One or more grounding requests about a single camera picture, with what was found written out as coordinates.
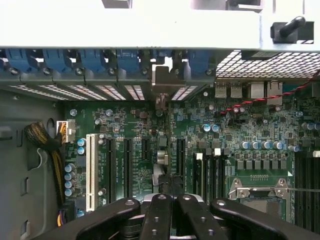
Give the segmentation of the open grey PC case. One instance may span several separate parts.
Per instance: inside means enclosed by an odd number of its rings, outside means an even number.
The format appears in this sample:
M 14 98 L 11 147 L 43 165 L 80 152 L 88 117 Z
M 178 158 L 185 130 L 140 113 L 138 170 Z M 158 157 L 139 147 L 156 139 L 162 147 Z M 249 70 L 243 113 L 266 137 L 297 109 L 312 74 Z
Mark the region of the open grey PC case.
M 274 44 L 274 22 L 302 16 L 314 22 L 314 41 Z M 27 73 L 13 68 L 5 49 L 24 49 Z M 63 50 L 63 72 L 47 67 L 44 49 Z M 103 51 L 105 72 L 85 68 L 80 50 Z M 139 70 L 118 67 L 118 49 L 138 51 Z M 204 74 L 193 75 L 188 50 L 209 50 Z M 320 12 L 261 14 L 189 10 L 182 15 L 110 9 L 83 16 L 23 17 L 0 23 L 0 240 L 32 240 L 57 228 L 66 204 L 65 149 L 56 122 L 66 120 L 69 85 L 146 84 L 156 66 L 179 71 L 184 87 L 241 83 L 242 102 L 253 82 L 282 83 L 294 94 L 320 97 Z

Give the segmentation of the thin metal locking lever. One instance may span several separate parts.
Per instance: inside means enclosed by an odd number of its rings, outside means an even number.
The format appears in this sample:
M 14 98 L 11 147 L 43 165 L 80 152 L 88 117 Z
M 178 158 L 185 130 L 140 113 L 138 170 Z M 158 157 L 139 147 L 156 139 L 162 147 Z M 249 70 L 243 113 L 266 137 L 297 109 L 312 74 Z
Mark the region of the thin metal locking lever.
M 287 191 L 320 193 L 320 189 L 306 189 L 306 188 L 286 188 Z

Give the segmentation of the green motherboard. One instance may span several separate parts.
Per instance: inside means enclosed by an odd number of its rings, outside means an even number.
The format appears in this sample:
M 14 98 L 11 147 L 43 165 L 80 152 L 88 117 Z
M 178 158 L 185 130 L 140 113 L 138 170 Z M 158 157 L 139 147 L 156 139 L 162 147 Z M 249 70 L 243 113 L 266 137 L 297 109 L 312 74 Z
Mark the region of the green motherboard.
M 93 211 L 86 211 L 86 135 L 98 134 L 97 209 L 124 197 L 124 139 L 133 143 L 132 197 L 140 203 L 155 193 L 152 181 L 156 161 L 158 127 L 155 96 L 145 83 L 111 84 L 106 82 L 69 85 L 64 106 L 66 120 L 75 121 L 75 141 L 65 143 L 63 190 L 65 205 L 58 211 L 60 227 Z M 170 240 L 197 240 L 184 218 L 177 197 L 193 195 L 203 208 L 210 210 L 217 198 L 228 199 L 235 178 L 243 185 L 274 186 L 280 178 L 288 188 L 295 188 L 295 153 L 303 152 L 304 189 L 308 188 L 308 159 L 320 158 L 320 97 L 295 94 L 282 86 L 282 94 L 243 102 L 231 98 L 215 98 L 215 86 L 184 86 L 171 102 L 173 135 L 184 138 L 184 192 L 172 197 Z M 267 105 L 268 99 L 282 97 L 282 105 Z M 142 161 L 142 138 L 150 139 L 150 160 Z M 108 203 L 107 138 L 115 139 L 116 200 Z M 224 195 L 207 202 L 206 149 L 221 148 L 225 157 Z M 194 194 L 193 158 L 203 153 L 203 197 Z M 286 222 L 295 224 L 295 192 L 286 201 Z M 217 216 L 214 217 L 230 240 L 263 240 L 264 231 L 245 230 Z M 308 192 L 304 192 L 305 230 L 309 228 Z

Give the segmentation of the CPU socket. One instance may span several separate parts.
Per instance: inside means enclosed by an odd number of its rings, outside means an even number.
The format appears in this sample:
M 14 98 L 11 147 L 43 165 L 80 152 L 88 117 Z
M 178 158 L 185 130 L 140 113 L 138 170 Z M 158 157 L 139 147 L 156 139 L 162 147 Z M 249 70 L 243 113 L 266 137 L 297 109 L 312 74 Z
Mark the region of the CPU socket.
M 239 198 L 235 200 L 247 207 L 272 215 L 284 221 L 287 220 L 286 201 L 278 197 Z

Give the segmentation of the white power connector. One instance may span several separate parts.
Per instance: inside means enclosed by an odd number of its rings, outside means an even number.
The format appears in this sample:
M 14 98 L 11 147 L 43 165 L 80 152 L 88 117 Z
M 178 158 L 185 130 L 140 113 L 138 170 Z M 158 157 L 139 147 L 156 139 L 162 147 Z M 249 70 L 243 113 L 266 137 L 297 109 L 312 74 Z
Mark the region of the white power connector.
M 76 139 L 76 122 L 73 120 L 57 121 L 56 133 L 61 134 L 62 143 L 74 143 Z

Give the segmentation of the black RAM slot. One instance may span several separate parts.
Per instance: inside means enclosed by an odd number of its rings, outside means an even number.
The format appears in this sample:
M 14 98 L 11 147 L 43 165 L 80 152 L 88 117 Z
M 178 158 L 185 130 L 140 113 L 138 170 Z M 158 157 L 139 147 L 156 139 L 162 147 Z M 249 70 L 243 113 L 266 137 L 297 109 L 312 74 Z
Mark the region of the black RAM slot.
M 214 158 L 214 180 L 215 180 L 215 197 L 222 198 L 225 192 L 225 156 L 221 148 L 215 148 L 213 151 Z
M 308 200 L 308 227 L 314 233 L 320 234 L 320 157 L 308 159 L 307 187 L 311 190 Z
M 205 170 L 206 170 L 206 200 L 209 203 L 216 194 L 216 159 L 213 150 L 207 148 L 205 150 Z
M 294 208 L 295 208 L 295 224 L 299 227 L 306 228 L 305 225 L 305 193 L 304 189 L 304 152 L 299 151 L 294 154 L 295 157 L 295 179 L 294 186 L 296 189 L 294 192 Z

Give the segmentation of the metal socket cover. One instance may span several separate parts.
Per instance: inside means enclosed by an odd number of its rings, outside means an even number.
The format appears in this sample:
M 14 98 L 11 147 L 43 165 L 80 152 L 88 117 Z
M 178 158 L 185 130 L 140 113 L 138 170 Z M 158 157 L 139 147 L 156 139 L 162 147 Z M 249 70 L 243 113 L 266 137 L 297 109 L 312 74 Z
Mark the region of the metal socket cover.
M 239 178 L 235 178 L 232 181 L 227 197 L 230 200 L 237 200 L 252 196 L 262 196 L 263 194 L 269 198 L 276 197 L 286 201 L 291 199 L 287 181 L 284 178 L 280 178 L 275 185 L 271 186 L 243 185 Z

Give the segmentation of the silver network port block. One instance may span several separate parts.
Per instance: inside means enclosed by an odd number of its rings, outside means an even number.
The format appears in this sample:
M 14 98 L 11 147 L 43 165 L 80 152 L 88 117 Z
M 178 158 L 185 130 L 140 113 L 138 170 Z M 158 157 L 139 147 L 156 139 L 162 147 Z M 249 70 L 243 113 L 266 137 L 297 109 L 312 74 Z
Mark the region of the silver network port block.
M 252 82 L 248 89 L 248 96 L 250 99 L 261 99 L 265 97 L 264 82 Z
M 266 96 L 276 96 L 281 95 L 283 93 L 283 83 L 277 81 L 270 81 L 267 83 L 266 87 Z M 281 106 L 283 104 L 283 97 L 280 96 L 278 98 L 268 99 L 266 104 L 269 106 Z

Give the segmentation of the blue card retention clip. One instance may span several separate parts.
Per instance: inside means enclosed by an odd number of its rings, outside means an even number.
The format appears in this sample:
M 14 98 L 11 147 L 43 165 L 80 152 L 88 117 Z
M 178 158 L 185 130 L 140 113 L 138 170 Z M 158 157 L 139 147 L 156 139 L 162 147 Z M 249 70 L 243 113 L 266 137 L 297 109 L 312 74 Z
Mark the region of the blue card retention clip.
M 208 69 L 209 59 L 211 57 L 211 52 L 209 50 L 202 49 L 189 49 L 188 54 L 188 64 L 192 75 L 201 75 Z
M 29 69 L 28 57 L 26 51 L 21 48 L 7 48 L 5 54 L 12 68 L 20 72 L 27 73 Z
M 136 49 L 117 49 L 116 56 L 118 67 L 127 73 L 136 73 L 140 69 Z
M 47 67 L 59 73 L 66 68 L 64 53 L 62 49 L 46 48 L 43 50 L 44 62 Z
M 81 49 L 80 58 L 82 65 L 94 73 L 106 71 L 104 53 L 101 49 Z

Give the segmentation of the long black expansion slot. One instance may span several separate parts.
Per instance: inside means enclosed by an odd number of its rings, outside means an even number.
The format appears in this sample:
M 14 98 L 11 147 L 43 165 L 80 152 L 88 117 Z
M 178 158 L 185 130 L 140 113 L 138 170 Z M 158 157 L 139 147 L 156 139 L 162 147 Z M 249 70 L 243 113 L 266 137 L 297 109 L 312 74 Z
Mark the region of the long black expansion slot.
M 133 196 L 133 140 L 125 138 L 123 143 L 124 197 Z
M 176 173 L 180 176 L 184 174 L 186 159 L 186 140 L 179 138 L 176 141 Z
M 114 138 L 106 139 L 106 160 L 108 170 L 108 203 L 116 201 L 116 141 Z

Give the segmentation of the silver USB port block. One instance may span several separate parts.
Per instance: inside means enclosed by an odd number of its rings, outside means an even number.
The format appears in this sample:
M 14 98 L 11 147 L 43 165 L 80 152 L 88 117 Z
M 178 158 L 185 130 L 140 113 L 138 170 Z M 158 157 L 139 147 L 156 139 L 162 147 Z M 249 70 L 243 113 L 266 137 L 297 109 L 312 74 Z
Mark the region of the silver USB port block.
M 232 99 L 241 99 L 243 97 L 243 88 L 240 82 L 230 84 L 230 97 Z
M 214 97 L 217 99 L 226 99 L 228 97 L 229 86 L 230 85 L 227 82 L 216 82 Z

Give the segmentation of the white expansion slot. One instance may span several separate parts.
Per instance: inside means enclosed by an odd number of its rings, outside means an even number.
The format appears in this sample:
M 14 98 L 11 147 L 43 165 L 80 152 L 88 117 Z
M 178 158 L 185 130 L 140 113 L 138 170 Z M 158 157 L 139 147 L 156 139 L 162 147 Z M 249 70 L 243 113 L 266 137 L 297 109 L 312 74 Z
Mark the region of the white expansion slot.
M 86 207 L 87 212 L 98 206 L 98 134 L 86 135 Z

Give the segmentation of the short black expansion slot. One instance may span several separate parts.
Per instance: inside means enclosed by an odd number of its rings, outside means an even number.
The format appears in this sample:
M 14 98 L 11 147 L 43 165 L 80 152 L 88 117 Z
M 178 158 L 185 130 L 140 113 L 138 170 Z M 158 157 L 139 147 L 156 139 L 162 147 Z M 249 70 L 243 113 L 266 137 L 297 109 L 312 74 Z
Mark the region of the short black expansion slot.
M 143 137 L 141 140 L 141 160 L 144 162 L 150 161 L 151 147 L 150 139 L 148 137 Z

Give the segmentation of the black case lock lever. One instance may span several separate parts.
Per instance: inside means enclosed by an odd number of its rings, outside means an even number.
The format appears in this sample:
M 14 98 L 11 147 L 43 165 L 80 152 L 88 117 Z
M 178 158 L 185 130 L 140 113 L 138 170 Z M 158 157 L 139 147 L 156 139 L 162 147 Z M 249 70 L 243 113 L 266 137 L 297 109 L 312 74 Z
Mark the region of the black case lock lever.
M 270 27 L 270 38 L 274 44 L 297 44 L 314 41 L 314 22 L 297 16 L 289 22 L 274 22 Z

